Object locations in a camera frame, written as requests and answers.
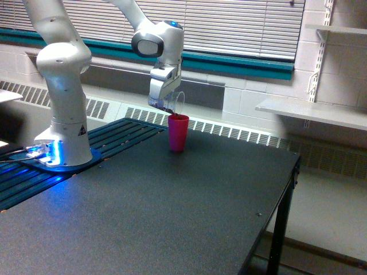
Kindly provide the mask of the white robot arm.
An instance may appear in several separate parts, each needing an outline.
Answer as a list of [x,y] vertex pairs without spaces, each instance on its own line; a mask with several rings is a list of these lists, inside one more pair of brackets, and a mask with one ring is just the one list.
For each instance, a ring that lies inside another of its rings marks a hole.
[[[174,21],[151,22],[135,1],[114,1],[134,29],[133,51],[155,57],[150,72],[148,104],[175,112],[181,83],[184,30]],[[73,167],[92,159],[87,133],[86,96],[80,76],[90,66],[92,54],[73,26],[61,1],[25,1],[35,30],[46,42],[37,55],[38,71],[50,97],[50,127],[35,138],[41,148],[30,153],[41,164]]]

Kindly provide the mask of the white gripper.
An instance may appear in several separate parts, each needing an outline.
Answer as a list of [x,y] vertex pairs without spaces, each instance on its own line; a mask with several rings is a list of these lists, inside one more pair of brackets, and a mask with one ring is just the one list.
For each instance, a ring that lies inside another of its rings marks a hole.
[[181,66],[157,62],[150,71],[150,77],[148,104],[162,108],[163,99],[181,84]]

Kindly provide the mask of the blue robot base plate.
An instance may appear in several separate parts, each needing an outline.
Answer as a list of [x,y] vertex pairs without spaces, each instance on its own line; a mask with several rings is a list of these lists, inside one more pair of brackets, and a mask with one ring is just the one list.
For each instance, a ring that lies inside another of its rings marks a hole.
[[60,166],[60,167],[48,167],[36,160],[22,160],[26,166],[33,167],[35,169],[47,172],[54,172],[54,173],[66,173],[66,174],[75,174],[81,171],[84,171],[101,161],[101,153],[98,150],[91,149],[92,152],[92,160],[87,163],[78,165],[78,166]]

